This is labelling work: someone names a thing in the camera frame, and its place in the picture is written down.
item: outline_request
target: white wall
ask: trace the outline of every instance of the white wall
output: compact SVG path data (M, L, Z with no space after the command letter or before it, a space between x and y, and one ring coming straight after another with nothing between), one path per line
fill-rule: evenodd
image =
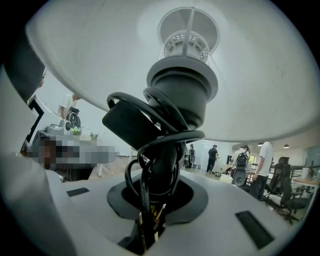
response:
M304 166L307 157L307 150L305 148L288 148L284 150L279 150L273 152L273 161L278 163L279 158L287 157L289 159L289 164L292 166Z
M46 72L43 86L35 92L40 99L56 112L65 94L70 93L72 92L61 84L50 71ZM105 105L107 105L107 96L108 95L105 95ZM99 134L98 139L102 140L104 145L114 146L114 150L122 156L129 155L130 146L102 124L102 118L106 114L105 111L83 99L78 100L76 108L80 110L79 117L81 126L90 129L82 129L83 132Z
M201 164L201 169L207 169L208 166L208 151L213 147L213 145L217 145L216 150L218 151L219 158L215 161L214 164L214 172L220 172L220 168L222 165L227 163L227 157L232 153L233 142L221 142L221 141L213 141L213 140L199 140L192 143L195 150L195 164Z

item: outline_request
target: floor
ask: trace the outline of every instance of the floor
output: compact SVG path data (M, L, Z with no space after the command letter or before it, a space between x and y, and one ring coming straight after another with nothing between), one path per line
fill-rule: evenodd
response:
M128 157L116 157L112 162L102 165L102 175L100 177L98 176L98 170L95 167L92 170L92 173L89 177L89 180L110 179L114 176L122 176L125 173L125 169L126 169L128 162L129 162ZM140 169L140 165L137 163L134 164L131 168L132 171L138 170L138 169ZM184 167L182 167L182 170L190 172L190 173L195 173L198 175L203 175L203 176L208 177L209 179L213 179L213 180L217 180L217 181L220 180L220 177L217 177L213 174L206 172L205 169L198 169L198 168L185 169ZM273 200L277 204L280 203L280 197L278 197L276 195L271 195L270 199ZM269 205L266 205L265 202L261 202L261 203L263 205L265 205L265 207L267 207L270 211L274 211L274 209L272 207L270 207ZM306 208L298 210L297 213L294 214L293 216L295 216L298 219L301 219L305 215L306 210L307 210Z

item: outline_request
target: man in dark shirt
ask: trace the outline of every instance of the man in dark shirt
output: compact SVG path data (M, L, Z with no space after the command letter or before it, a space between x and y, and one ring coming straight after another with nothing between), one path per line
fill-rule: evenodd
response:
M216 155L218 154L218 151L216 150L217 145L213 145L213 147L209 150L209 160L208 160L208 167L206 168L206 172L212 173L212 170L215 166L216 162Z

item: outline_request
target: lamp shade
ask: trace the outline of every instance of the lamp shade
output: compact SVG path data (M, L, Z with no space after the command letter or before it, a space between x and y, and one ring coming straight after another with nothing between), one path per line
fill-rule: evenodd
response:
M107 96L114 92L144 100L147 74L163 48L159 25L183 7L201 10L215 24L214 50L207 62L218 91L206 105L200 127L206 138L276 139L305 130L319 118L316 61L294 25L270 1L49 1L29 21L26 33L63 85L107 111ZM186 23L183 17L176 22L180 27ZM199 38L206 38L205 30L197 28Z

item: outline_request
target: ceiling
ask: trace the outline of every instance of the ceiling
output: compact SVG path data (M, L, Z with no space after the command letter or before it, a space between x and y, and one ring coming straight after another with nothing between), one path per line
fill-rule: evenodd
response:
M205 11L219 31L210 56L218 93L200 128L208 139L276 140L319 120L316 61L292 23L267 0L49 1L26 33L63 85L107 111L113 92L145 100L147 73L162 48L159 23L181 7Z
M259 142L264 141L243 141L242 143L235 144L232 147L232 150L238 150L242 145L250 146L250 152L252 154L259 154L261 147L258 146ZM294 136L271 140L273 151L284 150L284 145L288 144L290 149L297 148L309 148L316 145L320 145L320 124L315 125L314 127L299 133Z

